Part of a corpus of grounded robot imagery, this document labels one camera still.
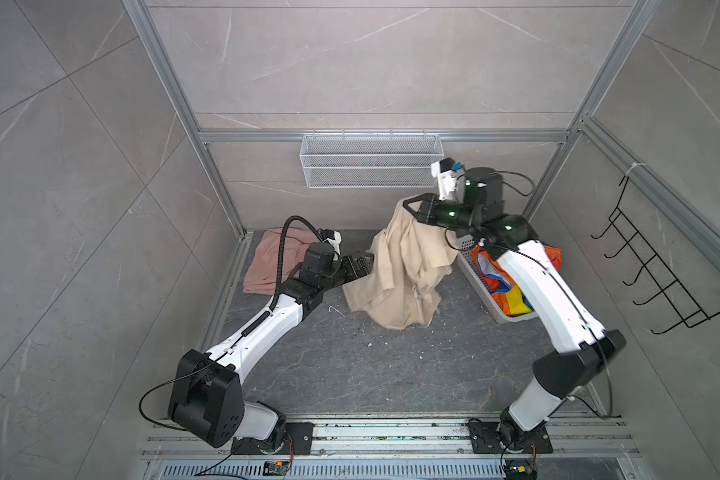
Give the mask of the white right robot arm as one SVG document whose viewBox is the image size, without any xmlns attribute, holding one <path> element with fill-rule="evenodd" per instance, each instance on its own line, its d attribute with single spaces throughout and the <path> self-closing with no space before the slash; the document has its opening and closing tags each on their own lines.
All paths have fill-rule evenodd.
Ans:
<svg viewBox="0 0 720 480">
<path fill-rule="evenodd" d="M 446 158 L 432 164 L 431 175 L 438 191 L 404 201 L 404 209 L 420 223 L 470 235 L 519 286 L 554 348 L 533 363 L 532 380 L 501 413 L 501 447 L 519 453 L 578 388 L 609 371 L 626 339 L 620 331 L 606 329 L 578 300 L 530 223 L 505 212 L 499 171 L 464 169 Z M 411 210 L 413 204 L 418 207 Z"/>
</svg>

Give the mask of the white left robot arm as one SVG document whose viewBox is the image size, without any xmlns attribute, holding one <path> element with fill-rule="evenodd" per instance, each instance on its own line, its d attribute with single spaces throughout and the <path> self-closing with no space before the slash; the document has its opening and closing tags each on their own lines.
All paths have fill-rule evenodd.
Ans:
<svg viewBox="0 0 720 480">
<path fill-rule="evenodd" d="M 303 224 L 314 240 L 303 258 L 286 269 L 287 233 L 295 222 Z M 277 452 L 287 440 L 286 416 L 261 402 L 245 401 L 246 378 L 286 333 L 322 303 L 327 291 L 368 276 L 373 263 L 369 251 L 342 253 L 339 232 L 317 229 L 298 215 L 287 218 L 278 237 L 269 303 L 209 350 L 191 349 L 182 356 L 174 379 L 165 383 L 171 390 L 167 418 L 155 424 L 188 432 L 214 448 L 239 440 L 255 442 L 265 453 Z"/>
</svg>

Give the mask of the beige shorts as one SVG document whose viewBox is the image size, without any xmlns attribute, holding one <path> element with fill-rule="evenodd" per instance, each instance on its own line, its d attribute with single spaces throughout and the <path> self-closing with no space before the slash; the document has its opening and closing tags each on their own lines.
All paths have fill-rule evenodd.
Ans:
<svg viewBox="0 0 720 480">
<path fill-rule="evenodd" d="M 343 286 L 350 310 L 391 330 L 429 326 L 441 302 L 436 287 L 452 273 L 456 243 L 454 232 L 417 222 L 399 201 L 373 238 L 370 274 Z"/>
</svg>

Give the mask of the pink drawstring shorts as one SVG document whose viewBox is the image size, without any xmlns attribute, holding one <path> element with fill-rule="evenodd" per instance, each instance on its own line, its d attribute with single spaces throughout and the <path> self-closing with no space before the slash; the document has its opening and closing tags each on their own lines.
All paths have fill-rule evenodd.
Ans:
<svg viewBox="0 0 720 480">
<path fill-rule="evenodd" d="M 267 296 L 274 294 L 280 234 L 280 228 L 267 230 L 263 234 L 244 277 L 244 293 Z M 286 279 L 296 265 L 304 260 L 308 247 L 314 242 L 317 242 L 317 237 L 311 231 L 292 227 L 288 229 L 283 254 L 282 279 Z"/>
</svg>

